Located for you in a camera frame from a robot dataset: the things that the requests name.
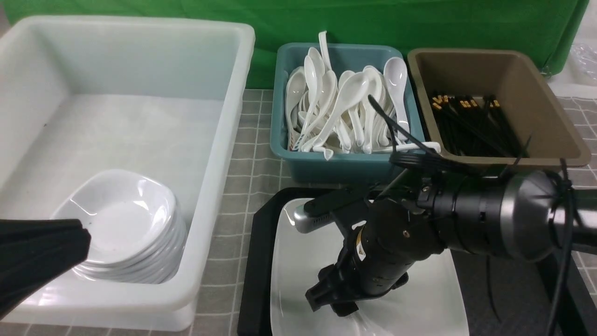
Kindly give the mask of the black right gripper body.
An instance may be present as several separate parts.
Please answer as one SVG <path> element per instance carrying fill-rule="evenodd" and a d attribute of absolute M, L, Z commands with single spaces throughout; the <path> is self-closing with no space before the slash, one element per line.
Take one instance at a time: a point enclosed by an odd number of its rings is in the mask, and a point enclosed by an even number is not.
<path fill-rule="evenodd" d="M 337 261 L 322 268 L 317 283 L 305 293 L 312 311 L 330 306 L 339 317 L 351 315 L 358 310 L 357 302 L 381 298 L 405 285 L 415 262 L 446 248 L 430 222 L 428 200 L 418 202 L 406 188 L 370 191 L 368 198 L 365 221 L 349 236 L 341 234 Z"/>

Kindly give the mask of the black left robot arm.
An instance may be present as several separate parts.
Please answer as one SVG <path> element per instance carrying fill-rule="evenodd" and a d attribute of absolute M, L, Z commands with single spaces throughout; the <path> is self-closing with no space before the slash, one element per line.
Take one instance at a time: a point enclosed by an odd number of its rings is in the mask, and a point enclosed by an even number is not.
<path fill-rule="evenodd" d="M 0 220 L 0 316 L 88 257 L 79 219 Z"/>

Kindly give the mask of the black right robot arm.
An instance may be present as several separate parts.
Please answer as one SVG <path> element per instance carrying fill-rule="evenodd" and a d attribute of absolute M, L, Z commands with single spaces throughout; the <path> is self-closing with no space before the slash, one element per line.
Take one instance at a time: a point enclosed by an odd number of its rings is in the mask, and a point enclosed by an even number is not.
<path fill-rule="evenodd" d="M 423 178 L 405 170 L 377 198 L 338 189 L 294 216 L 299 232 L 334 223 L 343 236 L 337 261 L 305 293 L 313 311 L 329 305 L 340 317 L 405 285 L 414 263 L 447 249 L 526 262 L 555 249 L 596 253 L 596 190 L 575 190 L 552 171 Z"/>

